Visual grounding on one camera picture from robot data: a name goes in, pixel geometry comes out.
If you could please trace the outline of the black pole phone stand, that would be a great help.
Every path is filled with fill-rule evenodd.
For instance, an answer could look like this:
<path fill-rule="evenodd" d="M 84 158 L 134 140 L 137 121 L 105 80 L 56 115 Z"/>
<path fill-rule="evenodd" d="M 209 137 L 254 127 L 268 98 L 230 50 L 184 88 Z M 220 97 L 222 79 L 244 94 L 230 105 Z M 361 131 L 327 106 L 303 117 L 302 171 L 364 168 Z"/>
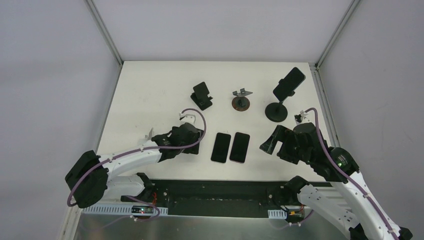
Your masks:
<path fill-rule="evenodd" d="M 295 94 L 295 90 L 284 79 L 281 79 L 272 93 L 278 102 L 272 102 L 266 106 L 265 116 L 272 122 L 280 123 L 288 116 L 288 110 L 283 105 L 283 102 L 286 98 L 292 97 Z"/>

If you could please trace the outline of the black smartphone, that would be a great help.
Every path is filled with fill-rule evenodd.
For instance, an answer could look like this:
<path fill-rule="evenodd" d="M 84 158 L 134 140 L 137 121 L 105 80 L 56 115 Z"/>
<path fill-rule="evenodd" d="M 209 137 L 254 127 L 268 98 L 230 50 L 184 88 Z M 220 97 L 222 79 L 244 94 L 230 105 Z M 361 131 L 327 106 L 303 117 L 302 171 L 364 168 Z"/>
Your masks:
<path fill-rule="evenodd" d="M 231 135 L 227 133 L 218 132 L 215 137 L 213 150 L 211 153 L 211 161 L 224 164 L 228 158 L 230 148 Z"/>

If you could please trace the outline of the purple smartphone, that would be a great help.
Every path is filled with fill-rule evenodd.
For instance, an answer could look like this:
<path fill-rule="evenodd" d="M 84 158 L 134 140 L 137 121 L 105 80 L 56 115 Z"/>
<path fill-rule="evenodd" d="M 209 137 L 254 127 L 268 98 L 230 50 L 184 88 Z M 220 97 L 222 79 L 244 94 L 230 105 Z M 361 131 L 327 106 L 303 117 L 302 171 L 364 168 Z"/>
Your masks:
<path fill-rule="evenodd" d="M 232 143 L 229 159 L 233 162 L 244 164 L 247 157 L 250 135 L 236 132 Z"/>

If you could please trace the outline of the teal smartphone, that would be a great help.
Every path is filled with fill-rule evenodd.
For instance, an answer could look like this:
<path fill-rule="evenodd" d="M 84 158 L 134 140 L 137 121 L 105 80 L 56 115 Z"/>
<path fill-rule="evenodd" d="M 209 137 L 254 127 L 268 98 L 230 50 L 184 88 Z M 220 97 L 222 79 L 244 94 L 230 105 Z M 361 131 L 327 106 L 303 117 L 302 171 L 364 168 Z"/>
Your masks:
<path fill-rule="evenodd" d="M 272 93 L 279 102 L 284 102 L 287 97 L 292 97 L 296 88 L 306 79 L 304 73 L 294 67 L 284 78 L 280 79 Z"/>

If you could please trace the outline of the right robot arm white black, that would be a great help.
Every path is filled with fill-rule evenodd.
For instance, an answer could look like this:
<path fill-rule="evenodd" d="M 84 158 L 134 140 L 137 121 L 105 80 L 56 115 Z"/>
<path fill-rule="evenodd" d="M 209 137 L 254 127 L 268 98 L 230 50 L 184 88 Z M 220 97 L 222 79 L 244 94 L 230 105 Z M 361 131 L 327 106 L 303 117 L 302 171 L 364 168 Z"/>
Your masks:
<path fill-rule="evenodd" d="M 281 206 L 299 203 L 309 207 L 349 240 L 412 239 L 408 228 L 396 224 L 382 210 L 351 154 L 341 147 L 328 146 L 319 127 L 310 122 L 294 129 L 277 125 L 259 148 L 271 155 L 277 142 L 282 143 L 276 154 L 281 160 L 292 164 L 304 162 L 310 166 L 337 190 L 350 209 L 340 207 L 298 175 L 283 185 L 282 199 L 276 199 L 276 203 Z"/>

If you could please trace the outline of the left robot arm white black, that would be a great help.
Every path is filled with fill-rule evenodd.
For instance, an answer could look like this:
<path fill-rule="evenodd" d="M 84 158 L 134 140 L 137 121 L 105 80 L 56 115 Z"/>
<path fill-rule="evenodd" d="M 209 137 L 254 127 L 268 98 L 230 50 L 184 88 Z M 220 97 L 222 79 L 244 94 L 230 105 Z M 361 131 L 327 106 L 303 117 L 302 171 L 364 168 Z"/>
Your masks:
<path fill-rule="evenodd" d="M 196 155 L 205 133 L 205 130 L 186 122 L 172 127 L 167 133 L 147 139 L 133 149 L 104 155 L 93 150 L 84 152 L 64 178 L 70 189 L 67 205 L 84 209 L 101 199 L 125 195 L 143 203 L 149 201 L 153 189 L 146 179 L 123 174 L 141 166 L 173 159 L 181 153 Z"/>

